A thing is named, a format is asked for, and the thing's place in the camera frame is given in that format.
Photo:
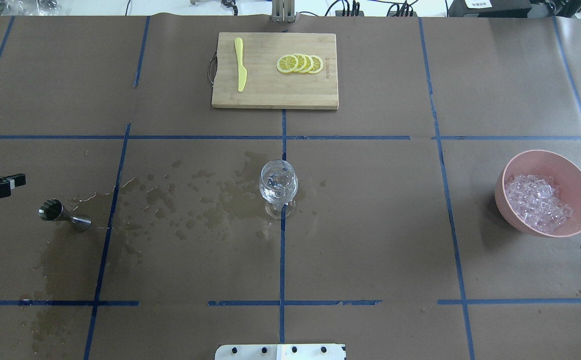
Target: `clear plastic wrap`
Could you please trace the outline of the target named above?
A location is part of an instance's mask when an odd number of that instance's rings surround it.
[[[58,0],[4,0],[2,15],[57,16],[60,14]]]

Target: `yellow knife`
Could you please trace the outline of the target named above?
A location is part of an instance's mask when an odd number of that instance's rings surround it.
[[[247,68],[244,67],[244,40],[235,38],[235,53],[237,55],[237,91],[244,91],[247,84]]]

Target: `jigger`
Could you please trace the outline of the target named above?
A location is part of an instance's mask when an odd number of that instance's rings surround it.
[[[42,203],[39,208],[39,217],[43,221],[68,221],[78,233],[88,230],[92,223],[90,216],[71,214],[64,208],[62,202],[56,198],[51,198]]]

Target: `table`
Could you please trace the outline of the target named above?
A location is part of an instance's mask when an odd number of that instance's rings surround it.
[[[218,32],[337,34],[336,111],[212,109]],[[581,359],[581,234],[524,235],[494,184],[581,168],[581,20],[0,18],[0,359]],[[297,210],[257,176],[286,158]],[[57,198],[89,214],[45,223]]]

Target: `wine glass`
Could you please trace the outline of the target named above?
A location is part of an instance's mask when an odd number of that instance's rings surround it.
[[[266,162],[259,176],[259,191],[267,201],[266,212],[277,220],[282,219],[284,206],[285,216],[295,208],[297,194],[297,174],[293,166],[284,160]]]

